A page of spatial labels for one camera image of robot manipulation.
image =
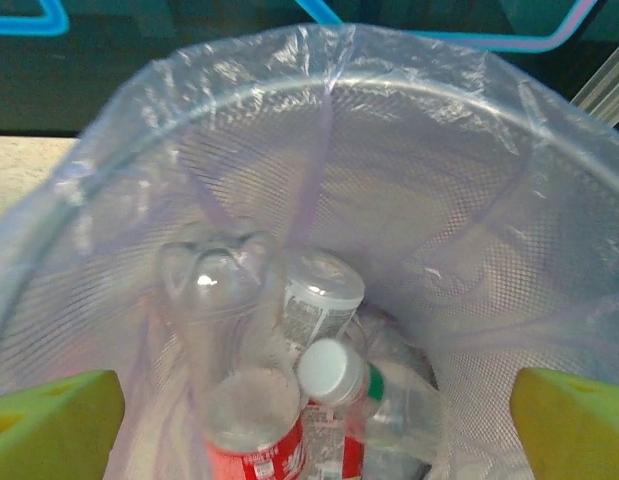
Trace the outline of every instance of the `yellow plastic piece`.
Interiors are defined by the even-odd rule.
[[[619,480],[619,387],[522,369],[511,416],[536,480]]]
[[[109,370],[0,397],[0,480],[101,480],[124,409]]]

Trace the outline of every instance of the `white bottle cap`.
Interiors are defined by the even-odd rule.
[[[316,402],[329,407],[349,403],[364,386],[367,362],[348,345],[324,338],[300,357],[298,382]]]

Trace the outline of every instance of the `green bottle label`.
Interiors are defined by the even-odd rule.
[[[382,378],[382,373],[373,364],[369,364],[369,388],[367,389],[367,398],[371,398],[377,402],[382,400],[385,394],[385,381]]]

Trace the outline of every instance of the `clear plastic bottle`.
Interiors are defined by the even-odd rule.
[[[356,351],[365,351],[366,338],[357,322],[348,324],[342,340]],[[345,435],[342,419],[334,409],[310,402],[302,412],[302,420],[308,454],[303,474],[307,480],[360,480],[364,477],[365,446]]]
[[[409,367],[366,361],[350,345],[322,339],[300,357],[298,380],[314,401],[337,408],[348,435],[433,463],[444,448],[444,401]]]
[[[359,308],[352,324],[359,325],[366,340],[365,349],[356,351],[365,358],[380,358],[406,365],[427,383],[434,381],[433,371],[424,352],[410,348],[396,330],[397,320],[385,311],[373,306]],[[363,476],[365,480],[415,480],[423,478],[428,464],[401,452],[365,447]]]
[[[296,360],[321,338],[340,338],[365,294],[362,277],[316,247],[287,249],[287,288],[282,329]]]
[[[280,330],[284,260],[265,232],[205,233],[160,252],[173,324],[217,480],[295,480],[300,389]]]

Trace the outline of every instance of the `trash can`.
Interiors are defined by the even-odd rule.
[[[114,369],[106,478],[210,478],[154,258],[235,216],[336,252],[426,351],[429,478],[532,478],[521,367],[619,384],[619,133],[493,54],[310,25],[150,64],[0,221],[0,394]]]

